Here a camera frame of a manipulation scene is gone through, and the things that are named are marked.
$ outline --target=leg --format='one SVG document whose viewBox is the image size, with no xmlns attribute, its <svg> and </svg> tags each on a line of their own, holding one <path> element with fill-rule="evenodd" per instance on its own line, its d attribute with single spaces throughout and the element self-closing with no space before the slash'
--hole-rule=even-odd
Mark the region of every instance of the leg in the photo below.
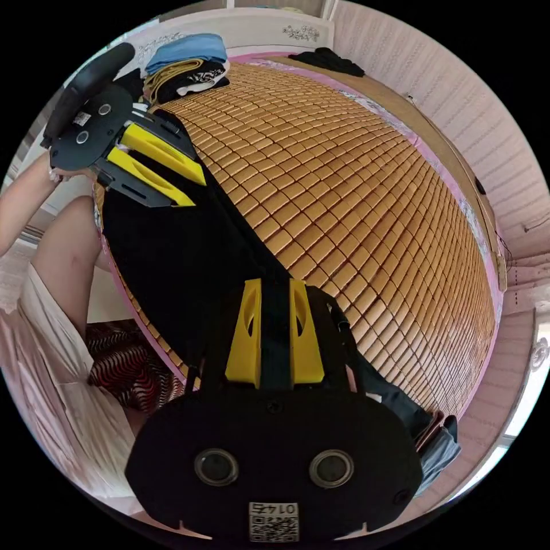
<svg viewBox="0 0 550 550">
<path fill-rule="evenodd" d="M 83 337 L 100 248 L 92 198 L 78 197 L 53 221 L 32 260 L 53 299 Z"/>
</svg>

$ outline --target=screw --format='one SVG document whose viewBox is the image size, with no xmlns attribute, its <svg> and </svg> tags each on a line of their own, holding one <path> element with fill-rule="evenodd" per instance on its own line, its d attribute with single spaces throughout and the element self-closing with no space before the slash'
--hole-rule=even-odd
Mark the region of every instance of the screw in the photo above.
<svg viewBox="0 0 550 550">
<path fill-rule="evenodd" d="M 76 143 L 78 143 L 79 145 L 82 145 L 88 140 L 88 137 L 89 137 L 89 133 L 86 130 L 84 130 L 83 132 L 80 132 L 76 136 Z"/>
<path fill-rule="evenodd" d="M 268 401 L 267 409 L 271 414 L 278 414 L 282 411 L 282 405 L 278 401 Z"/>
</svg>

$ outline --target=qr code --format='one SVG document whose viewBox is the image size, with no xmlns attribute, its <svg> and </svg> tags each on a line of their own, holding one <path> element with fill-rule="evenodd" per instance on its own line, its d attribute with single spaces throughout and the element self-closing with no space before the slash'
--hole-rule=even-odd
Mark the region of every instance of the qr code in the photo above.
<svg viewBox="0 0 550 550">
<path fill-rule="evenodd" d="M 254 543 L 296 543 L 298 517 L 250 516 L 250 540 Z"/>
<path fill-rule="evenodd" d="M 299 540 L 297 504 L 251 502 L 250 541 L 254 543 L 295 543 Z"/>
</svg>

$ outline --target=black strap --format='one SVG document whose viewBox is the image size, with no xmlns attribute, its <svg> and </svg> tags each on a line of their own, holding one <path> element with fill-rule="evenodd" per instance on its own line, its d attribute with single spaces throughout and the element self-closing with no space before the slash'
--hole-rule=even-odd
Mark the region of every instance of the black strap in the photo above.
<svg viewBox="0 0 550 550">
<path fill-rule="evenodd" d="M 261 390 L 291 390 L 289 283 L 262 280 Z"/>
<path fill-rule="evenodd" d="M 364 395 L 366 393 L 366 390 L 363 384 L 363 378 L 360 373 L 358 359 L 359 351 L 357 349 L 357 342 L 355 341 L 353 333 L 351 332 L 349 321 L 334 297 L 332 297 L 330 294 L 327 294 L 326 292 L 323 292 L 322 290 L 320 290 L 319 292 L 323 293 L 327 304 L 331 308 L 332 320 L 335 326 L 337 326 L 338 330 L 340 331 L 340 337 L 346 356 L 346 363 L 353 373 L 353 379 L 355 380 L 355 387 L 357 388 L 357 392 Z"/>
</svg>

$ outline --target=cable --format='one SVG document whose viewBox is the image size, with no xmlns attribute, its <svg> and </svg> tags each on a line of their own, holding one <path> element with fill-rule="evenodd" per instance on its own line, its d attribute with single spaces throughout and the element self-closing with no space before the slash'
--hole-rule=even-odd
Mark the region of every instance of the cable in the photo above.
<svg viewBox="0 0 550 550">
<path fill-rule="evenodd" d="M 540 223 L 538 223 L 537 225 L 533 225 L 532 227 L 527 227 L 527 226 L 524 225 L 523 230 L 527 233 L 527 232 L 531 231 L 532 229 L 537 229 L 537 227 L 540 227 L 541 225 L 544 225 L 548 221 L 550 221 L 550 216 L 547 216 Z"/>
</svg>

